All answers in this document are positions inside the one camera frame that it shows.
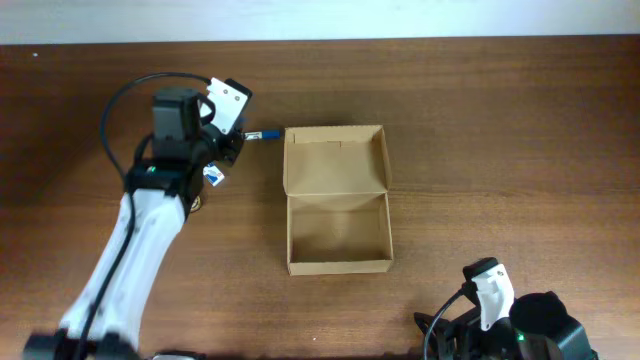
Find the brown cardboard box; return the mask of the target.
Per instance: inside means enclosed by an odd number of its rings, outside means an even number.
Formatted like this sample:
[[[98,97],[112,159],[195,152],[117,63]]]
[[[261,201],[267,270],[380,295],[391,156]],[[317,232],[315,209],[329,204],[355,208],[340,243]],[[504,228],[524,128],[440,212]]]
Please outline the brown cardboard box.
[[[388,271],[394,260],[391,182],[381,125],[286,129],[283,188],[289,274]]]

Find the blue whiteboard marker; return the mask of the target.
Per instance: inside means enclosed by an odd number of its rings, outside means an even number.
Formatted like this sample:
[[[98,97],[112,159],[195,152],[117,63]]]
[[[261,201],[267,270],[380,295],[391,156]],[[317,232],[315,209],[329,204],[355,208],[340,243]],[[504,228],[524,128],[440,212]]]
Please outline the blue whiteboard marker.
[[[255,132],[246,132],[244,139],[246,141],[254,140],[277,140],[281,137],[279,130],[263,130]]]

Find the black yellow correction tape dispenser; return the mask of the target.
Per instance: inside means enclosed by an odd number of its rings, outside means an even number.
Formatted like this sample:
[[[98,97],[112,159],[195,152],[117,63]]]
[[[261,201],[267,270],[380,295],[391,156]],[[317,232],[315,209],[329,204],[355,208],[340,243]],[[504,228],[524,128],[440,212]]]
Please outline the black yellow correction tape dispenser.
[[[202,207],[202,200],[200,197],[196,197],[191,205],[190,212],[191,213],[197,212],[201,209],[201,207]]]

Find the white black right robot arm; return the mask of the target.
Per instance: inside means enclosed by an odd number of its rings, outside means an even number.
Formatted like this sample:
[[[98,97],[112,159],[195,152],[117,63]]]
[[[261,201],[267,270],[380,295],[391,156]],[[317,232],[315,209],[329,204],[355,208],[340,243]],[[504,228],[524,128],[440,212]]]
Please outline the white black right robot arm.
[[[416,312],[423,359],[598,360],[583,325],[552,291],[515,295],[505,266],[485,257],[434,315]]]

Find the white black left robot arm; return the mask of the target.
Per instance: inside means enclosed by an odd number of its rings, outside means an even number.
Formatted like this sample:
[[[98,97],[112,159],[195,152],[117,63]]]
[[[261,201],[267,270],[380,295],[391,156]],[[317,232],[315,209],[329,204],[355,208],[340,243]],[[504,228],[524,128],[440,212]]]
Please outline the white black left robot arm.
[[[157,272],[189,217],[213,162],[233,165],[253,93],[228,78],[206,90],[168,87],[152,100],[153,130],[129,170],[110,239],[81,294],[52,334],[30,335],[25,359],[136,359],[142,315]]]

